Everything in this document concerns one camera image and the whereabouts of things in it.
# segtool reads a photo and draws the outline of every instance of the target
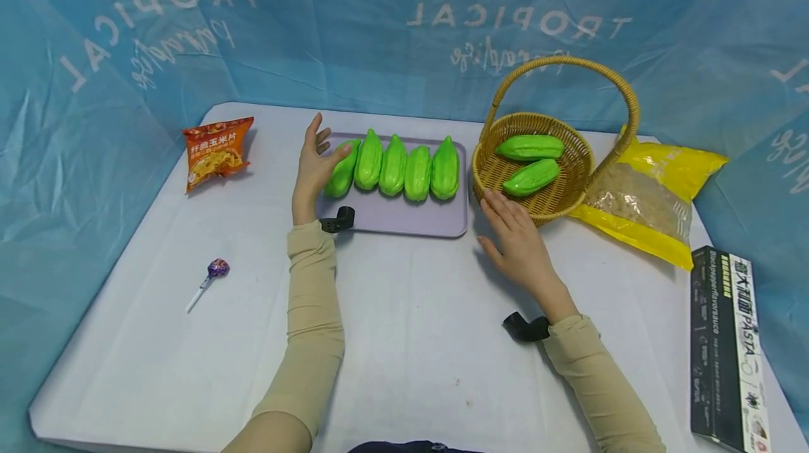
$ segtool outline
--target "purple lollipop wrapper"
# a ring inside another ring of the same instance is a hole
[[[208,265],[208,277],[222,277],[227,274],[228,271],[230,271],[228,262],[221,258],[217,258],[211,262],[211,265]]]

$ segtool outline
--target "corn chip bag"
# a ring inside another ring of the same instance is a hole
[[[250,165],[244,160],[243,144],[252,122],[249,117],[183,130],[188,150],[186,193],[213,176],[231,176]]]

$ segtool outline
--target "black clip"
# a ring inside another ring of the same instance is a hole
[[[541,316],[528,323],[520,313],[513,313],[504,320],[508,335],[518,342],[537,342],[551,336],[548,318]]]
[[[336,234],[343,230],[349,230],[353,227],[353,217],[355,217],[355,210],[347,205],[343,205],[337,209],[336,218],[321,218],[320,227],[327,234]]]

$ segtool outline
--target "right hand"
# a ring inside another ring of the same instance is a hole
[[[480,208],[500,240],[498,249],[488,237],[478,236],[495,267],[531,293],[552,324],[579,314],[526,208],[489,189],[484,191]]]
[[[315,114],[309,128],[305,130],[303,147],[301,148],[300,159],[298,160],[298,178],[295,180],[295,188],[292,192],[292,223],[294,225],[305,225],[317,219],[315,215],[315,202],[320,190],[322,190],[329,179],[334,167],[340,160],[351,154],[351,145],[344,145],[329,156],[322,156],[325,150],[329,149],[331,129],[320,129],[323,123],[323,114]]]

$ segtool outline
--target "wicker basket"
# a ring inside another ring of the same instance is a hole
[[[593,151],[590,145],[570,125],[562,123],[544,114],[536,112],[515,112],[494,120],[497,108],[504,99],[506,91],[517,77],[526,72],[554,64],[579,65],[595,70],[618,86],[629,108],[629,124],[625,132],[618,138],[615,147],[609,152],[601,165],[593,170]],[[587,187],[592,184],[605,170],[618,160],[618,156],[629,147],[640,123],[640,106],[638,98],[628,82],[617,72],[595,61],[575,57],[546,57],[527,61],[520,68],[509,74],[494,95],[494,101],[489,108],[489,116],[480,132],[480,141],[475,146],[472,156],[473,190],[475,197],[483,197],[484,188],[493,191],[501,190],[502,183],[508,180],[518,169],[526,164],[512,162],[494,153],[498,145],[514,135],[545,134],[561,139],[565,144],[565,153],[561,156],[559,167],[561,173],[550,185],[528,197],[515,198],[515,200],[528,209],[534,224],[537,226],[560,218],[575,209],[584,200]]]

